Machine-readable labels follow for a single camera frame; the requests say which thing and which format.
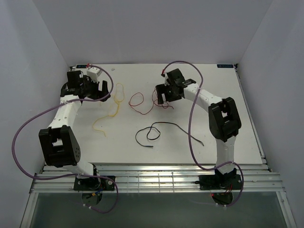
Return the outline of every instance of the cable clip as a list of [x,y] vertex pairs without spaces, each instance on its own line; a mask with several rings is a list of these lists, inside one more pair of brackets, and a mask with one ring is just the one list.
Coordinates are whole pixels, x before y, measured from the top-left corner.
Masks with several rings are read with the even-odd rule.
[[78,174],[77,177],[81,177],[81,176],[83,176],[83,175],[84,175],[84,172],[81,173],[81,174]]

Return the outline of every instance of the gray wall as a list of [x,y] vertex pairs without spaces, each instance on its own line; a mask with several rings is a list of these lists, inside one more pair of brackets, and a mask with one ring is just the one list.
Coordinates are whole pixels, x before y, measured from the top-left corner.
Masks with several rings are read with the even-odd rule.
[[236,63],[272,0],[34,0],[69,65]]
[[266,159],[281,173],[304,227],[304,2],[275,0],[240,62],[240,77]]
[[[23,175],[11,156],[18,127],[55,105],[67,65],[31,0],[0,0],[0,227],[20,226],[32,179]],[[52,115],[26,127],[17,140],[17,155],[30,173],[43,164],[40,128]]]
[[[115,197],[104,194],[96,207],[110,208]],[[286,228],[275,192],[243,192],[227,210],[215,207],[207,192],[120,193],[107,215],[83,207],[80,199],[81,194],[40,193],[31,228]]]

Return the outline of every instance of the yellow wire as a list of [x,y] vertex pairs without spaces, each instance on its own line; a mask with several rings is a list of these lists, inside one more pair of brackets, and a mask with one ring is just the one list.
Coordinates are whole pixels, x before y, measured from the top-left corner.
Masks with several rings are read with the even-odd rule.
[[[121,85],[122,88],[123,88],[123,98],[122,98],[122,100],[119,100],[119,99],[116,97],[116,94],[117,94],[117,85]],[[118,113],[118,111],[119,111],[119,108],[120,108],[120,103],[121,103],[122,101],[124,101],[124,87],[123,87],[123,84],[121,84],[121,83],[117,83],[117,84],[116,84],[116,91],[115,91],[115,94],[114,94],[114,96],[113,96],[113,100],[114,100],[114,102],[117,104],[116,112],[115,112],[114,114],[112,114],[112,115],[108,114],[108,115],[106,115],[106,116],[103,116],[103,117],[98,118],[97,120],[95,120],[95,122],[94,122],[93,125],[92,125],[92,128],[93,128],[95,131],[104,133],[104,136],[105,136],[105,137],[106,137],[105,131],[95,128],[95,124],[96,124],[99,120],[101,120],[101,119],[103,119],[103,118],[106,118],[106,117],[108,117],[108,116],[109,116],[109,117],[114,117],[114,116],[117,115],[117,113]]]

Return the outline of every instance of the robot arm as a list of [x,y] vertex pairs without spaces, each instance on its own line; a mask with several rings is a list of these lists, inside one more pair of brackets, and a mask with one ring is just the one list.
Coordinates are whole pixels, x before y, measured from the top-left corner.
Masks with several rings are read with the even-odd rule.
[[[68,82],[61,89],[60,103],[85,97],[96,100],[109,93],[106,81],[102,83],[102,90],[98,89],[97,78],[101,70],[92,67],[87,74],[83,75],[80,70],[67,73]],[[62,167],[76,174],[94,175],[94,166],[81,159],[80,146],[72,131],[81,105],[82,101],[74,101],[59,107],[48,128],[39,131],[39,140],[47,165]]]
[[[179,69],[167,73],[165,83],[156,86],[158,104],[163,104],[163,95],[166,101],[175,101],[182,98],[194,101],[200,90],[196,104],[209,114],[209,128],[217,143],[216,166],[224,162],[234,161],[234,142],[241,127],[236,104],[231,97],[223,99],[205,89],[200,89],[192,79],[185,80]],[[222,166],[216,173],[225,177],[234,176],[234,164]]]

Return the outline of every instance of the purple cable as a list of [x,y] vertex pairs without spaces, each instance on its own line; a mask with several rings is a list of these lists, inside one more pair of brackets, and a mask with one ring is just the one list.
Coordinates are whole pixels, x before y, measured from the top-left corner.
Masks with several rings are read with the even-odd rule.
[[[190,62],[182,61],[182,60],[181,61],[173,61],[173,62],[170,62],[162,71],[164,72],[167,69],[168,66],[170,66],[171,64],[174,64],[174,63],[185,63],[185,64],[189,64],[190,66],[194,67],[194,69],[196,69],[196,71],[199,73],[199,76],[201,78],[201,82],[200,82],[200,85],[199,85],[199,88],[201,88],[201,86],[203,85],[203,82],[204,82],[203,75],[201,74],[200,70],[196,66],[194,66],[192,63],[190,63]],[[195,95],[195,98],[194,98],[194,101],[193,101],[193,105],[192,105],[191,111],[190,111],[190,116],[189,116],[188,141],[189,141],[189,148],[190,148],[191,156],[192,156],[192,159],[194,160],[195,164],[198,167],[200,167],[202,170],[205,170],[205,171],[212,171],[212,170],[218,169],[218,168],[220,168],[220,167],[222,167],[224,165],[227,165],[227,164],[234,164],[234,165],[237,166],[237,168],[239,169],[239,171],[241,173],[241,176],[242,176],[242,187],[241,187],[241,190],[240,190],[239,195],[237,196],[237,198],[232,203],[226,205],[226,207],[230,207],[230,206],[234,205],[239,200],[239,198],[242,195],[242,191],[243,191],[243,188],[244,188],[244,174],[243,174],[243,171],[242,171],[241,167],[237,163],[235,163],[233,161],[232,162],[231,161],[227,161],[227,162],[225,162],[223,164],[220,164],[218,166],[215,166],[213,168],[204,168],[196,160],[194,152],[193,152],[192,142],[191,142],[191,123],[192,123],[192,116],[193,116],[194,107],[195,107],[196,101],[197,101],[197,99],[199,97],[199,94],[200,94],[200,90],[198,89],[198,92]]]
[[[12,142],[12,145],[11,145],[11,152],[12,152],[12,155],[13,155],[13,159],[16,163],[16,165],[18,166],[18,168],[21,170],[21,172],[23,172],[26,176],[34,179],[34,180],[42,180],[42,181],[47,181],[47,180],[54,180],[54,179],[59,179],[59,178],[63,178],[63,177],[70,177],[70,176],[78,176],[78,174],[65,174],[65,175],[61,175],[61,176],[57,176],[57,177],[46,177],[46,178],[42,178],[42,177],[35,177],[33,175],[31,175],[30,173],[26,172],[25,169],[20,165],[17,157],[16,157],[16,152],[15,152],[15,144],[16,144],[16,140],[17,140],[17,137],[19,135],[19,133],[21,132],[21,130],[27,125],[29,124],[30,122],[32,122],[33,120],[37,119],[38,117],[54,110],[54,109],[58,109],[59,107],[61,106],[64,106],[66,103],[70,103],[70,102],[73,102],[73,101],[89,101],[89,102],[96,102],[96,101],[102,101],[103,99],[107,98],[113,91],[113,87],[114,87],[114,82],[113,82],[113,79],[112,77],[110,76],[110,74],[105,71],[104,69],[102,69],[101,67],[99,66],[95,66],[95,65],[89,65],[90,67],[96,67],[102,71],[105,72],[105,74],[109,77],[110,81],[111,81],[111,89],[110,89],[110,92],[105,95],[104,97],[100,98],[100,99],[97,99],[97,100],[90,100],[90,99],[73,99],[73,100],[69,100],[69,101],[66,101],[65,103],[61,103],[61,104],[58,104],[52,108],[49,108],[37,115],[35,115],[34,117],[30,118],[29,120],[27,120],[18,130],[17,132],[15,133],[14,135],[14,138],[13,138],[13,142]],[[115,183],[115,181],[113,181],[112,179],[108,178],[108,177],[104,177],[104,176],[92,176],[92,175],[81,175],[81,176],[84,176],[84,177],[94,177],[94,178],[101,178],[101,179],[106,179],[106,180],[109,180],[109,181],[112,181],[114,186],[116,187],[116,201],[114,203],[114,205],[108,210],[108,211],[100,211],[98,210],[98,212],[100,213],[109,213],[111,210],[114,209],[114,207],[116,206],[117,202],[118,202],[118,187],[117,187],[117,184]]]

